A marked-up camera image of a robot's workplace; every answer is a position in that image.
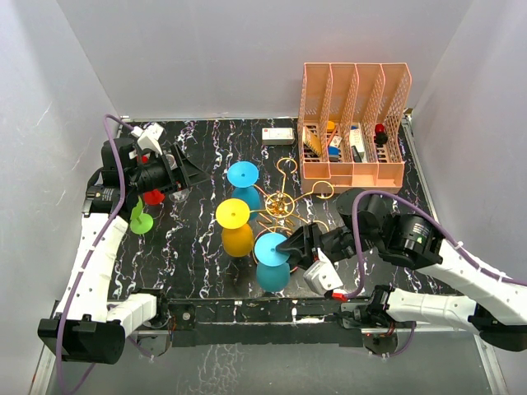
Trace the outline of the clear wine glass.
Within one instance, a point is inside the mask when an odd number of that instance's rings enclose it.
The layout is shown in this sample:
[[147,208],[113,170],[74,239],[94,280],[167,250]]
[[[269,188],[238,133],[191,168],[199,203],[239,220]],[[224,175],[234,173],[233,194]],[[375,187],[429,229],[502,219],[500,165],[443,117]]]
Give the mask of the clear wine glass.
[[[177,168],[175,158],[171,154],[167,156],[167,160],[172,170]],[[185,190],[180,190],[180,191],[170,194],[169,199],[174,203],[184,202],[189,197],[190,192],[191,192],[190,188],[187,188]]]

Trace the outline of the red wine glass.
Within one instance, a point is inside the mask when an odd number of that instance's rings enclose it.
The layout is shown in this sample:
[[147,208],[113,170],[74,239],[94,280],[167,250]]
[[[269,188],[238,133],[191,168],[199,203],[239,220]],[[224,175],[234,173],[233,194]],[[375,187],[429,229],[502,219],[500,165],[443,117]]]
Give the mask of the red wine glass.
[[[154,164],[156,158],[154,155],[142,155],[141,162],[140,168],[143,169],[146,165]],[[144,192],[142,195],[144,202],[149,206],[157,206],[165,199],[165,195],[155,188],[151,191]]]

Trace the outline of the blue wine glass front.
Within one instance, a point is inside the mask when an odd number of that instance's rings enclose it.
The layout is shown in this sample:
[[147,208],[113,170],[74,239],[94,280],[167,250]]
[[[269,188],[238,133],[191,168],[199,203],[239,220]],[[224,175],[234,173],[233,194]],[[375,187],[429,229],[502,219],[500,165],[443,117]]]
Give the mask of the blue wine glass front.
[[287,238],[275,232],[261,235],[254,246],[256,257],[256,280],[266,292],[280,292],[290,280],[290,266],[287,260],[290,255],[281,253],[277,246]]

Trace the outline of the blue wine glass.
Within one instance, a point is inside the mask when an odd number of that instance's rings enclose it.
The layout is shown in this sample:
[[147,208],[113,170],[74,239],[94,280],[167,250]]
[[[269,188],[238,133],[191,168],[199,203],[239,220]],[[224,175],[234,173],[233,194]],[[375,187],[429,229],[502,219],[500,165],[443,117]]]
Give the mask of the blue wine glass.
[[256,280],[266,292],[280,292],[290,280],[290,266],[287,260],[290,255],[281,253],[277,246],[287,238],[275,232],[261,235],[254,246],[256,257]]
[[259,192],[254,186],[259,179],[256,165],[248,161],[239,161],[227,171],[227,179],[234,187],[233,198],[245,202],[251,211],[260,209]]

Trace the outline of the yellow wine glass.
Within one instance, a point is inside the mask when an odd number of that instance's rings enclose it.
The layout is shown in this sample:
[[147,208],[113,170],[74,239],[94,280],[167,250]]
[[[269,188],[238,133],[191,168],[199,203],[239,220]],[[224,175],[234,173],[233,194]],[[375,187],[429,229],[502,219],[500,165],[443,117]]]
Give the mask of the yellow wine glass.
[[216,209],[217,223],[222,228],[222,244],[225,252],[241,258],[254,247],[254,234],[248,224],[250,208],[238,198],[229,198]]

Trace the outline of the green wine glass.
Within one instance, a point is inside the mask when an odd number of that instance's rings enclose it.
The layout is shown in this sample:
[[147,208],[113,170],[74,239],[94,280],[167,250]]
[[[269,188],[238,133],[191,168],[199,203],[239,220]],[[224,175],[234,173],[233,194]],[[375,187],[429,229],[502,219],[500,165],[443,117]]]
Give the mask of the green wine glass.
[[131,211],[129,227],[135,235],[144,235],[153,227],[153,218],[144,211],[141,198],[138,199],[137,205]]

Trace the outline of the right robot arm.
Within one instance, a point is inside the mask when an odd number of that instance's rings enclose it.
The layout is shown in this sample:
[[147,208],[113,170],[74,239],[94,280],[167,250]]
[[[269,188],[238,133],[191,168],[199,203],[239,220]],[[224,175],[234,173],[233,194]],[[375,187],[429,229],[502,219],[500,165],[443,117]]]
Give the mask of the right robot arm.
[[[322,232],[303,225],[275,248],[318,295],[341,301],[337,319],[345,328],[387,328],[430,323],[462,329],[505,351],[526,348],[526,284],[469,253],[434,218],[412,203],[377,190],[349,189],[337,199],[343,226]],[[365,252],[395,267],[444,282],[458,296],[428,295],[394,286],[376,286],[356,303],[362,286],[343,289],[336,264],[347,258],[364,263]]]

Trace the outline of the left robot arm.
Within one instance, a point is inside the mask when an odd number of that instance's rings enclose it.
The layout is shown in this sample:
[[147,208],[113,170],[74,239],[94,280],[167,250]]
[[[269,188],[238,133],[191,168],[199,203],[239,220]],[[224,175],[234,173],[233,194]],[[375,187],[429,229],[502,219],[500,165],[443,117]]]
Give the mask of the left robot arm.
[[40,320],[40,340],[64,361],[115,364],[125,340],[147,323],[162,328],[170,308],[160,291],[133,292],[108,306],[108,289],[119,246],[141,196],[165,195],[209,179],[178,144],[157,153],[129,137],[106,141],[102,166],[89,178],[82,206],[82,234],[67,289],[52,317]]

